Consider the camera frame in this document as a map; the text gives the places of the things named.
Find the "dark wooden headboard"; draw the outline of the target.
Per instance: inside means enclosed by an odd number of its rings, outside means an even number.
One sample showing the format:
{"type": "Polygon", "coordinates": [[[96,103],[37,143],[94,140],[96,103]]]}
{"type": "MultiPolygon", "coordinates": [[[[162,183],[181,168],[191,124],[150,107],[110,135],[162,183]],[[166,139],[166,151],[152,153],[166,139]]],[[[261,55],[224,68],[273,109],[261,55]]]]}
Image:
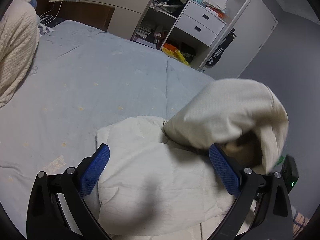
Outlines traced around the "dark wooden headboard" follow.
{"type": "Polygon", "coordinates": [[[80,22],[107,31],[114,7],[90,2],[36,0],[36,12],[44,24],[54,27],[65,20],[80,22]]]}

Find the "orange yellow bag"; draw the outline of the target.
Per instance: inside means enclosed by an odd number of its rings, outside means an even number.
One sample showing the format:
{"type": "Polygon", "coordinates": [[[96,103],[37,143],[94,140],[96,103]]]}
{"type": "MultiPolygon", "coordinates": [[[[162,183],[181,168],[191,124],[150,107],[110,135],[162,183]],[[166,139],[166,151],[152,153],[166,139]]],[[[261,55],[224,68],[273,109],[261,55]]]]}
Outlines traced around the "orange yellow bag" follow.
{"type": "Polygon", "coordinates": [[[185,64],[186,66],[190,66],[188,61],[175,46],[165,43],[162,46],[161,51],[164,52],[168,57],[176,59],[177,61],[180,61],[181,63],[185,64]]]}

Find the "light blue bed sheet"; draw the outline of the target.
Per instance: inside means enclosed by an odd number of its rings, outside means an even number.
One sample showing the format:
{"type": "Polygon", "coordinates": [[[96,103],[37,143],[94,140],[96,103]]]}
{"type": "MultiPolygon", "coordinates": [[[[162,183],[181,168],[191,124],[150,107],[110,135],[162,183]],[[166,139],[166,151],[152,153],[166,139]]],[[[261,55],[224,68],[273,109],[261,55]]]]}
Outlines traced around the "light blue bed sheet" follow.
{"type": "Polygon", "coordinates": [[[140,115],[169,119],[212,78],[163,52],[75,21],[40,38],[1,108],[1,204],[25,233],[39,171],[61,173],[92,155],[100,128],[140,115]]]}

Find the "white drawer unit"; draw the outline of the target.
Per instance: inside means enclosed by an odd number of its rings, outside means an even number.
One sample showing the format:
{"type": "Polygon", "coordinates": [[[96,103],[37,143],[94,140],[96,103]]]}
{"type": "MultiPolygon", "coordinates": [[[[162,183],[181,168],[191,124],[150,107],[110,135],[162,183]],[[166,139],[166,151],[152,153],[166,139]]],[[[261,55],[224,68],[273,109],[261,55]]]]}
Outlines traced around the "white drawer unit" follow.
{"type": "Polygon", "coordinates": [[[175,27],[210,47],[225,25],[213,12],[191,0],[184,7],[175,27]]]}

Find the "cream waffle knit blanket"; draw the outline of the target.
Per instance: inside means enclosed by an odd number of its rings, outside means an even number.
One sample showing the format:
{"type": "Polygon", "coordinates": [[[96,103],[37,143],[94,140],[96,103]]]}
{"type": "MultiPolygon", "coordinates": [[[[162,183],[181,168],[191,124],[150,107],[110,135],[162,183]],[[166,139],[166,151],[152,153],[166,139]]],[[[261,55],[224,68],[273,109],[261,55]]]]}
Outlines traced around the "cream waffle knit blanket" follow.
{"type": "Polygon", "coordinates": [[[39,17],[33,0],[13,0],[1,19],[1,107],[26,76],[39,43],[39,17]]]}

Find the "green shopping bag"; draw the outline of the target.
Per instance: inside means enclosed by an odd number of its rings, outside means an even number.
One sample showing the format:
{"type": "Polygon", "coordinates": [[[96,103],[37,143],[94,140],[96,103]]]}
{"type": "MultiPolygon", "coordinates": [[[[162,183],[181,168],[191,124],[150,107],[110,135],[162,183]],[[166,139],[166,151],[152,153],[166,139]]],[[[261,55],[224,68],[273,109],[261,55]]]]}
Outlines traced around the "green shopping bag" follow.
{"type": "Polygon", "coordinates": [[[283,155],[281,155],[281,156],[279,157],[278,161],[275,163],[275,165],[274,165],[274,166],[277,166],[277,165],[279,165],[279,164],[283,163],[284,159],[285,159],[285,158],[284,158],[284,156],[283,156],[283,155]]]}

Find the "white door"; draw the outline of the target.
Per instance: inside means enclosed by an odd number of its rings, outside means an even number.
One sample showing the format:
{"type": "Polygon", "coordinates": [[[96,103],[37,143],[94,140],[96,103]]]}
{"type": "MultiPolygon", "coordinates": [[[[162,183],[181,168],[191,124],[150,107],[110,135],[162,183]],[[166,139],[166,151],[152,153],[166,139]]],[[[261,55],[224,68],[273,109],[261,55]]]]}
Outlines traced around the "white door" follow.
{"type": "Polygon", "coordinates": [[[251,0],[234,25],[236,38],[219,62],[202,72],[213,79],[237,78],[257,55],[278,21],[262,0],[251,0]]]}

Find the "cream white hooded puffer jacket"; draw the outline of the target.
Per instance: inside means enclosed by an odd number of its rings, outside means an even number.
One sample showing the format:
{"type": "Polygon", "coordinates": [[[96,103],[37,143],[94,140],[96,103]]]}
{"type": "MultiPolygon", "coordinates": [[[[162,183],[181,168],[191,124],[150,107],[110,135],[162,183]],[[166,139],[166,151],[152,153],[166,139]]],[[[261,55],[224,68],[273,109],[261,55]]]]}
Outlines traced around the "cream white hooded puffer jacket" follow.
{"type": "Polygon", "coordinates": [[[284,106],[248,79],[209,83],[172,118],[138,116],[99,129],[110,148],[98,181],[99,223],[107,233],[158,236],[224,215],[233,197],[208,158],[212,144],[266,174],[288,133],[284,106]]]}

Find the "black Yonex racket bag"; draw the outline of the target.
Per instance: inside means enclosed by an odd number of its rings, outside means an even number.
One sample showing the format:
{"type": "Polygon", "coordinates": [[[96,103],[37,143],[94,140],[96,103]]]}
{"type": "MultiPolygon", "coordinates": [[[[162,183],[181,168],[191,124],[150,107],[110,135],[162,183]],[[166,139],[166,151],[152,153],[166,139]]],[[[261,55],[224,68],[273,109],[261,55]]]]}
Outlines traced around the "black Yonex racket bag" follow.
{"type": "Polygon", "coordinates": [[[212,53],[205,66],[207,68],[214,67],[221,59],[223,52],[227,49],[227,47],[234,41],[236,35],[234,34],[235,29],[233,28],[229,34],[223,39],[221,44],[217,47],[217,49],[212,53]]]}

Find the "white wardrobe shelf unit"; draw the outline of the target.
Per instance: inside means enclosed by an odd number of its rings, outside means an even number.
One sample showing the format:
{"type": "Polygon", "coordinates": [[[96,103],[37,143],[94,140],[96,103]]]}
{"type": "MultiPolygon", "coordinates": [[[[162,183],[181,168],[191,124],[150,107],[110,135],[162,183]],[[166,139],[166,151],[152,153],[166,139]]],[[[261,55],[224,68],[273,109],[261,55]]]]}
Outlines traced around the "white wardrobe shelf unit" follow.
{"type": "Polygon", "coordinates": [[[251,0],[151,0],[131,38],[150,48],[175,46],[201,70],[223,39],[235,29],[251,0]]]}

